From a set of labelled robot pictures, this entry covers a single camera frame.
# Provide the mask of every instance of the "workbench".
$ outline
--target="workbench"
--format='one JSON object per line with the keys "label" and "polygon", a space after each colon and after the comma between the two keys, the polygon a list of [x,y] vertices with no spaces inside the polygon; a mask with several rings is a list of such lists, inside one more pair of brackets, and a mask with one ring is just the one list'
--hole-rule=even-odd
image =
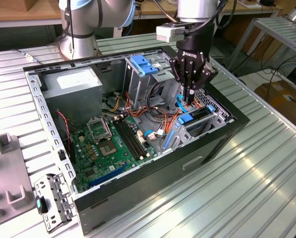
{"label": "workbench", "polygon": [[[106,54],[156,47],[154,34],[98,41]],[[54,46],[23,49],[42,63],[62,60]],[[109,221],[88,237],[288,237],[296,234],[296,127],[211,60],[211,82],[250,122],[200,169]],[[33,183],[58,173],[22,68],[22,54],[0,52],[0,133],[19,137]],[[0,237],[81,237],[77,217],[48,235],[33,209],[0,225]]]}
{"label": "workbench", "polygon": [[[174,14],[177,6],[168,3],[166,0],[161,1],[161,6],[170,14]],[[220,16],[230,15],[233,9],[233,1],[229,1],[223,9]],[[237,4],[235,14],[261,14],[272,13],[277,16],[281,6],[249,9],[241,4]],[[136,11],[134,19],[137,19],[139,12]],[[165,18],[160,9],[152,1],[146,1],[141,6],[140,19]],[[0,7],[0,27],[15,26],[38,26],[38,25],[56,25],[61,24],[60,9],[56,0],[38,0],[28,12],[17,11]]]}

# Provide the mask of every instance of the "ram slot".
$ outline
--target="ram slot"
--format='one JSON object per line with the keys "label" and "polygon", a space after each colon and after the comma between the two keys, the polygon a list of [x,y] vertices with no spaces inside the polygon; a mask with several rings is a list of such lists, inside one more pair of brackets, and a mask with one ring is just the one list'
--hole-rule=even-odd
{"label": "ram slot", "polygon": [[139,160],[141,156],[145,157],[145,151],[137,138],[132,134],[128,124],[124,121],[114,121],[113,124],[135,160]]}

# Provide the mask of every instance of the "expansion slot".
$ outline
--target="expansion slot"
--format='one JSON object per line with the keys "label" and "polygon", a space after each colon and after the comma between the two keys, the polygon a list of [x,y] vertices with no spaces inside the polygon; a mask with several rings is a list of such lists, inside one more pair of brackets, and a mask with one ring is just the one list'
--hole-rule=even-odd
{"label": "expansion slot", "polygon": [[104,182],[106,180],[109,180],[109,179],[111,179],[111,178],[113,178],[113,177],[115,177],[117,175],[120,175],[127,166],[128,165],[126,164],[126,165],[122,166],[121,168],[119,168],[119,169],[117,169],[117,170],[115,170],[115,171],[113,171],[113,172],[111,172],[111,173],[109,173],[107,175],[104,175],[104,176],[102,176],[102,177],[100,177],[100,178],[98,178],[96,180],[91,181],[90,183],[88,183],[88,187],[98,185],[98,184],[100,184],[100,183],[102,183],[102,182]]}
{"label": "expansion slot", "polygon": [[142,149],[137,138],[133,135],[128,124],[123,120],[117,120],[113,122],[117,132],[121,136],[123,142],[131,152],[135,160],[143,159],[146,156],[146,152]]}

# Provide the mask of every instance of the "red cable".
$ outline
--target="red cable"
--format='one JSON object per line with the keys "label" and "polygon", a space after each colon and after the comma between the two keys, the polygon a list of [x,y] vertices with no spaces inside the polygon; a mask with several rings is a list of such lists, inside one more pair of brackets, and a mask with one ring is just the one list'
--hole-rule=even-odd
{"label": "red cable", "polygon": [[70,151],[69,129],[68,129],[68,125],[67,125],[67,120],[61,112],[57,111],[57,113],[64,119],[64,122],[66,125],[67,139],[68,139],[68,150]]}

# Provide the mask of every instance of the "blue drive bay latch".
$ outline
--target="blue drive bay latch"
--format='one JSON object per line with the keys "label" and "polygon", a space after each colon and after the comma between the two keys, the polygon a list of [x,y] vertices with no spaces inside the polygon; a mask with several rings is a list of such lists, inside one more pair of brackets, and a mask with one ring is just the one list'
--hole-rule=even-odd
{"label": "blue drive bay latch", "polygon": [[131,56],[130,60],[145,76],[159,72],[159,70],[153,67],[150,61],[147,60],[144,56]]}

